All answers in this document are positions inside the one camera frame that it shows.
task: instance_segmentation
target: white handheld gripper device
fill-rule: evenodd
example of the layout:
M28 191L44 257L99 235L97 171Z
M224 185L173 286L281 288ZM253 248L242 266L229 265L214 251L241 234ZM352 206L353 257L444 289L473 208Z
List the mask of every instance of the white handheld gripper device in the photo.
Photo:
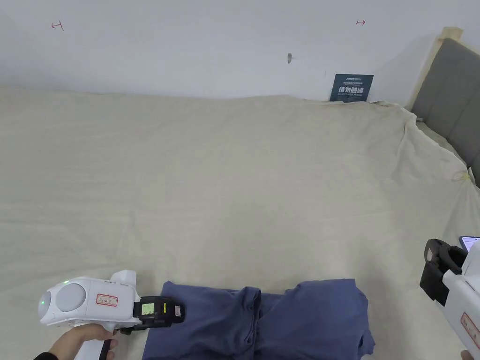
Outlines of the white handheld gripper device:
M480 241L467 252L430 239L420 287L435 301L475 360L480 360Z
M184 320L182 304L162 296L139 297L137 274L114 273L110 280L76 277L47 290L38 302L40 322L45 325L100 324L108 331L124 334L151 327L170 327ZM86 341L75 360L104 360L110 340Z

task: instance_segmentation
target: poster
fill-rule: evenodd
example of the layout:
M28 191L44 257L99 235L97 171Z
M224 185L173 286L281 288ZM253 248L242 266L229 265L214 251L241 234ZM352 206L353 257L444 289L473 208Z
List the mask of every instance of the poster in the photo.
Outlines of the poster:
M367 101L373 75L337 74L330 101Z

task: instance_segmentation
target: red-bordered label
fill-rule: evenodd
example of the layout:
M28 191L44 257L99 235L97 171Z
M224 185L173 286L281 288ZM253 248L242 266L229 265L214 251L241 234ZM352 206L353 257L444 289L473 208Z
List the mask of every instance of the red-bordered label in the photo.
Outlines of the red-bordered label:
M480 349L480 331L466 312L463 313L460 322L472 338L475 345L477 345L477 347Z
M106 305L106 306L117 306L119 303L119 298L116 296L110 296L105 294L98 294L96 296L96 303L98 305Z

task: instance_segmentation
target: finger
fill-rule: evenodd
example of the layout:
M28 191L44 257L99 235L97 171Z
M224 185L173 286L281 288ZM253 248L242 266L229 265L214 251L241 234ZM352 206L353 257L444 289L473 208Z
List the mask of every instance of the finger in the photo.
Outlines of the finger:
M118 344L119 344L118 340L112 339L112 341L110 341L110 349L113 349Z
M84 341L88 340L108 340L111 339L113 334L107 330L102 325L99 324L87 324L76 327L77 331L80 332Z
M474 360L473 359L473 356L470 355L470 353L466 350L463 350L461 353L460 353L460 356L462 357L462 360Z

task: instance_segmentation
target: small screen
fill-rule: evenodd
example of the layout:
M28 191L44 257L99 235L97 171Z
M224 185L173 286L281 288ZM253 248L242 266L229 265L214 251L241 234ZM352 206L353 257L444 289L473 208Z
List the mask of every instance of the small screen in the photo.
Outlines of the small screen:
M142 315L151 315L154 312L153 304L142 304Z
M464 244L465 248L467 249L467 251L470 251L473 244L475 244L477 242L477 240L480 239L480 238L472 238L470 236L462 236L461 239L462 239L463 244Z

